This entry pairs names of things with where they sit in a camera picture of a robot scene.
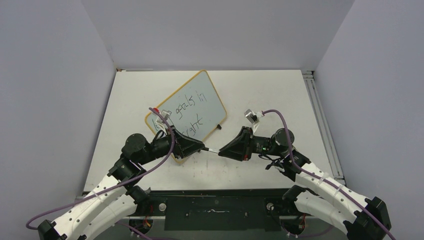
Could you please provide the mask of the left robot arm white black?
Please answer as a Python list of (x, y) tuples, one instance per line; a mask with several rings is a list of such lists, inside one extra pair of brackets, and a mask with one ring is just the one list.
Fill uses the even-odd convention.
[(100, 183), (84, 198), (67, 206), (55, 220), (44, 220), (37, 227), (41, 240), (89, 240), (123, 217), (149, 210), (149, 194), (137, 185), (152, 172), (144, 164), (171, 155), (186, 158), (205, 148), (197, 139), (180, 133), (174, 126), (149, 142), (142, 134), (130, 135), (121, 155)]

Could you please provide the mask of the yellow framed whiteboard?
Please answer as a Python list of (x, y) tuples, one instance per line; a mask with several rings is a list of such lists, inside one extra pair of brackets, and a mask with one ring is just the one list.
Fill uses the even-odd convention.
[(227, 118), (227, 110), (207, 71), (201, 70), (157, 107), (186, 137), (204, 141)]

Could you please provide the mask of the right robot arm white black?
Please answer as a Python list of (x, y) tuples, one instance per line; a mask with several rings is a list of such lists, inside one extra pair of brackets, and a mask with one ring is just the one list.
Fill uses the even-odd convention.
[(283, 209), (289, 214), (299, 211), (317, 217), (344, 232), (350, 240), (394, 238), (383, 200), (366, 197), (339, 183), (295, 150), (293, 142), (294, 136), (286, 128), (278, 129), (271, 137), (263, 137), (244, 126), (218, 150), (218, 155), (237, 161), (247, 161), (252, 154), (273, 156), (269, 167), (275, 167), (294, 182), (282, 201)]

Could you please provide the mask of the black white marker pen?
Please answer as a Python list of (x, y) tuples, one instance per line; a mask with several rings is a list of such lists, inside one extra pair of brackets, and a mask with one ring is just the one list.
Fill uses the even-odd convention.
[(204, 147), (201, 149), (202, 151), (207, 151), (207, 152), (211, 152), (211, 153), (215, 153), (215, 154), (219, 154), (219, 150), (213, 149), (213, 148), (208, 148), (208, 147)]

